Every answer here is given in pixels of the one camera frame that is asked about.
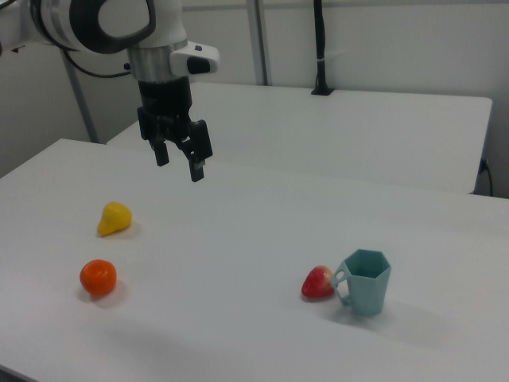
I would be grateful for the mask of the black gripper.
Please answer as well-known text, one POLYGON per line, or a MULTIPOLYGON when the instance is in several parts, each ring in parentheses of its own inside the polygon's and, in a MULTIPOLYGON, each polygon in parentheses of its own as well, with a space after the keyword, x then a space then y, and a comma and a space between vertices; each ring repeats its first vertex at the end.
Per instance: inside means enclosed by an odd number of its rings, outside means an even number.
POLYGON ((192 96, 188 77, 164 83, 138 82, 142 106, 138 123, 142 139, 152 148, 158 166, 169 163, 165 140, 181 140, 181 150, 188 159, 191 180, 204 178, 204 165, 213 155, 207 123, 191 121, 188 113, 192 96))

